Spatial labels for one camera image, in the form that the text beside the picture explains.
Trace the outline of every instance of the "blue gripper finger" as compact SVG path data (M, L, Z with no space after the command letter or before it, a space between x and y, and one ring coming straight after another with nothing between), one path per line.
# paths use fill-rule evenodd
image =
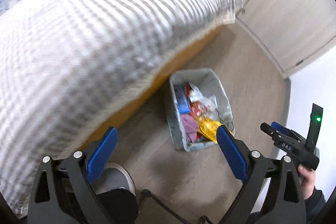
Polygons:
M87 156L90 156L86 160L86 176L85 179L88 183L96 179L99 179L102 172L104 171L104 166L110 158L115 146L118 142L118 130L114 127L110 127L104 137L98 142L98 146L94 148L95 150L88 152Z
M249 177L248 163L246 162L248 159L244 157L237 147L239 140L235 140L225 126L220 126L217 128L217 142L229 163L233 175L244 183Z

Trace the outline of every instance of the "silver screw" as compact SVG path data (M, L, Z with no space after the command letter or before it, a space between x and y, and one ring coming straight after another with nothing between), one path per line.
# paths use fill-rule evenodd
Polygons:
M50 157L49 156L45 156L42 161L46 164L48 161L50 161Z
M81 156L83 156L83 153L82 153L81 151L76 151L76 152L73 154L73 156L74 156L75 158L80 158Z
M291 158L288 157L288 156L284 156L284 157L283 157L283 160L284 160L285 162L291 162L291 161L292 161Z
M252 155L252 157L254 157L254 158L259 158L259 157L260 157L260 153L259 153L259 151L257 151L257 150L252 151L251 155Z

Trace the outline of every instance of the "gray plastic bin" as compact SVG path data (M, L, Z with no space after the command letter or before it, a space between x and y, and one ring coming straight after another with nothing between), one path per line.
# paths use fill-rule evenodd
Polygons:
M189 143L186 140L184 126L181 115L177 110L177 100L174 86L191 83L196 85L205 97L216 96L220 121L232 133L235 134L233 117L230 103L223 89L221 81L214 71L210 68L179 70L169 78L169 86L166 87L164 101L167 114L170 136L176 150L194 151L209 147L215 143L212 141L202 143Z

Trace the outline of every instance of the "person's arm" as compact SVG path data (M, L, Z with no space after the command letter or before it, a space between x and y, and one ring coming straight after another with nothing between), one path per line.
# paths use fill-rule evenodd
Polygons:
M303 165L298 166L298 171L304 177L301 188L306 206L307 223L310 223L320 213L326 201L322 191L315 189L315 171L308 170Z

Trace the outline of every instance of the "yellow wrapper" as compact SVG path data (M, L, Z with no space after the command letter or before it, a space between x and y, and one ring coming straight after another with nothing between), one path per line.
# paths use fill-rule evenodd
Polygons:
M217 128L222 125L221 122L212 120L208 117L194 117L199 124L198 132L207 137L209 140L217 143Z

